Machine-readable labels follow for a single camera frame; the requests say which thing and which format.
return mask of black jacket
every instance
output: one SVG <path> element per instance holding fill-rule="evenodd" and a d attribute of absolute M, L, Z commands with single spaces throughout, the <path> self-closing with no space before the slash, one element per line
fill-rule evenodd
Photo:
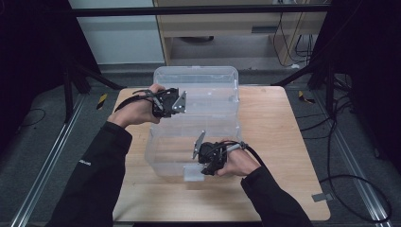
<path fill-rule="evenodd" d="M 106 122 L 79 160 L 46 227 L 112 227 L 132 136 Z M 264 226 L 312 226 L 299 203 L 259 167 L 241 185 Z"/>

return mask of white wall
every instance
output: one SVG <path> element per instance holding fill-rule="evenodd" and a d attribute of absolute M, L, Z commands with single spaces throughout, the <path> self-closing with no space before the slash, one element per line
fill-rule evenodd
<path fill-rule="evenodd" d="M 73 9 L 152 7 L 152 0 L 69 0 Z M 155 16 L 82 17 L 97 64 L 164 63 Z"/>

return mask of desk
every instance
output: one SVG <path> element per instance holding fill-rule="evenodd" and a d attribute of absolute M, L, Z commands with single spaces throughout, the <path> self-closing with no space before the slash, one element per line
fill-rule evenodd
<path fill-rule="evenodd" d="M 131 96 L 120 92 L 116 105 Z M 330 217 L 297 122 L 282 87 L 240 86 L 239 121 L 246 143 L 255 149 L 280 186 L 312 220 Z M 259 215 L 242 190 L 240 177 L 206 176 L 185 183 L 183 177 L 158 177 L 144 158 L 150 124 L 129 126 L 133 135 L 127 173 L 114 209 L 115 221 L 257 221 Z"/>
<path fill-rule="evenodd" d="M 274 0 L 251 0 L 247 5 L 268 5 Z M 298 4 L 321 4 L 324 0 L 298 0 Z M 243 5 L 243 0 L 153 0 L 155 7 L 182 6 L 234 6 Z M 265 34 L 275 35 L 274 45 L 277 57 L 283 64 L 291 63 L 292 53 L 299 35 L 319 34 L 326 12 L 286 12 L 280 13 L 234 13 L 198 15 L 159 15 L 162 48 L 166 65 L 170 65 L 170 53 L 175 37 L 252 35 L 253 29 L 266 29 Z"/>

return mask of person's left hand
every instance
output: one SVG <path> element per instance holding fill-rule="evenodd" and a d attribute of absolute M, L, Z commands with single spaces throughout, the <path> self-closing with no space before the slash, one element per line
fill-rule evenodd
<path fill-rule="evenodd" d="M 166 88 L 160 84 L 154 83 L 149 87 L 149 89 L 152 93 L 157 93 Z M 159 124 L 160 117 L 155 117 L 153 115 L 151 98 L 149 98 L 148 100 L 138 100 L 128 104 L 121 110 L 111 114 L 107 121 L 125 129 L 128 125 L 140 125 L 145 122 Z"/>

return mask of wooden tabletop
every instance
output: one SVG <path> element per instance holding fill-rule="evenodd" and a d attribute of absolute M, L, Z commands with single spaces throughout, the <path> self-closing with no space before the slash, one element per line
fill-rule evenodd
<path fill-rule="evenodd" d="M 116 106 L 136 89 L 124 89 Z M 330 218 L 315 170 L 282 87 L 239 86 L 243 141 L 250 145 L 278 184 L 312 220 Z M 127 172 L 114 209 L 115 221 L 256 221 L 259 215 L 240 185 L 240 177 L 206 176 L 204 182 L 158 177 L 145 161 L 150 124 L 129 126 L 132 144 Z"/>

